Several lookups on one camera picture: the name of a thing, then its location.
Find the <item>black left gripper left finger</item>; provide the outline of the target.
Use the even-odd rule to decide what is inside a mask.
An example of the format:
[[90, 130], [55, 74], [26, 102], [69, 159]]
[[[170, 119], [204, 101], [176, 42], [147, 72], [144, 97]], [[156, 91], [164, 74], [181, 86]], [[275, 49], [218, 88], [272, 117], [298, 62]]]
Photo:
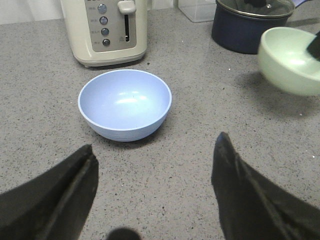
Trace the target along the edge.
[[77, 240], [98, 183], [99, 162], [87, 144], [45, 173], [0, 195], [0, 238]]

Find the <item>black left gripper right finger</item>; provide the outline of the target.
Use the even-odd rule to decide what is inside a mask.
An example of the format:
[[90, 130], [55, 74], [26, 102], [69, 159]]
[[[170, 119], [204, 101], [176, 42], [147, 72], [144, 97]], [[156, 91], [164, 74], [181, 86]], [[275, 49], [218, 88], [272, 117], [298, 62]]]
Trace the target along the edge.
[[320, 211], [288, 193], [249, 164], [221, 132], [213, 151], [211, 184], [227, 240], [318, 240]]

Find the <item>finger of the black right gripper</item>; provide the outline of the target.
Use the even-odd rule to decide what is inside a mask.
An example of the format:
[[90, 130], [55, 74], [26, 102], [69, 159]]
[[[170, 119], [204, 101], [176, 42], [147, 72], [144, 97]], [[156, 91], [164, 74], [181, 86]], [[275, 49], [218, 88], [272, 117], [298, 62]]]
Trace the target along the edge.
[[307, 46], [306, 50], [317, 61], [320, 60], [320, 32], [315, 35], [314, 39]]

